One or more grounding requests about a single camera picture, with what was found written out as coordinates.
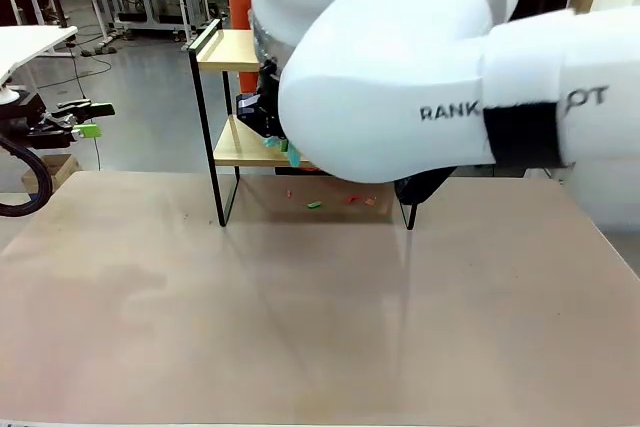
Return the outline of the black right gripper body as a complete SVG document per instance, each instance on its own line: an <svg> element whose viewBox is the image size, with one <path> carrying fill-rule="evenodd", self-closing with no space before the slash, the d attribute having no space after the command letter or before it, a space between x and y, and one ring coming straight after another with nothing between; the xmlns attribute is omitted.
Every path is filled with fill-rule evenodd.
<svg viewBox="0 0 640 427"><path fill-rule="evenodd" d="M236 107L236 117L261 137L286 138L279 118L276 94L239 94Z"/></svg>

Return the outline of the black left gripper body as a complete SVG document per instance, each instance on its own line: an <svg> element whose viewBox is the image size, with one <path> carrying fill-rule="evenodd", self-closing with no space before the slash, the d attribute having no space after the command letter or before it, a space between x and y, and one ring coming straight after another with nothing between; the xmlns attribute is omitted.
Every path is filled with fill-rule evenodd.
<svg viewBox="0 0 640 427"><path fill-rule="evenodd" d="M20 95L1 105L1 136L24 147L32 147L30 133L43 119L46 106L40 95Z"/></svg>

